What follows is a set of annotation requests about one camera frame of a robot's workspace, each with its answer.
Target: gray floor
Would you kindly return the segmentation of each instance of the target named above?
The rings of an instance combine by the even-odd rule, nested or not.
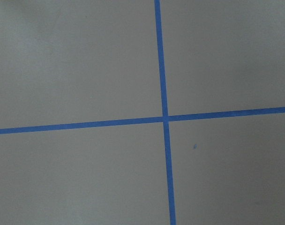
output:
[[[162,0],[170,115],[285,106],[285,0]],[[0,0],[0,129],[162,116],[154,1]],[[285,113],[170,122],[178,225],[285,225]],[[162,123],[0,135],[0,225],[167,225]]]

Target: blue line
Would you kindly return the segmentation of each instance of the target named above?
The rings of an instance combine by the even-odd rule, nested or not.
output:
[[[163,50],[161,13],[160,13],[160,0],[154,0],[154,4],[155,4],[157,49],[158,49],[160,88],[161,88],[161,104],[162,104],[163,128],[164,128],[164,139],[165,139],[165,163],[166,163],[167,191],[168,191],[169,211],[170,211],[170,224],[176,225],[170,129],[169,129],[169,116],[168,116],[166,80],[165,80],[165,59],[164,59],[164,50]]]
[[[175,115],[175,116],[169,116],[169,121],[203,120],[203,119],[212,119],[212,118],[265,115],[265,114],[275,114],[275,113],[285,113],[285,107]]]
[[[96,128],[96,127],[121,126],[121,125],[143,124],[143,123],[158,123],[162,121],[163,121],[162,117],[148,117],[148,118],[137,118],[137,119],[125,119],[125,120],[106,120],[106,121],[85,122],[85,123],[45,125],[45,126],[35,126],[35,127],[16,127],[16,128],[0,129],[0,135],[25,133],[25,132],[50,131],[50,130],[66,130],[66,129]]]

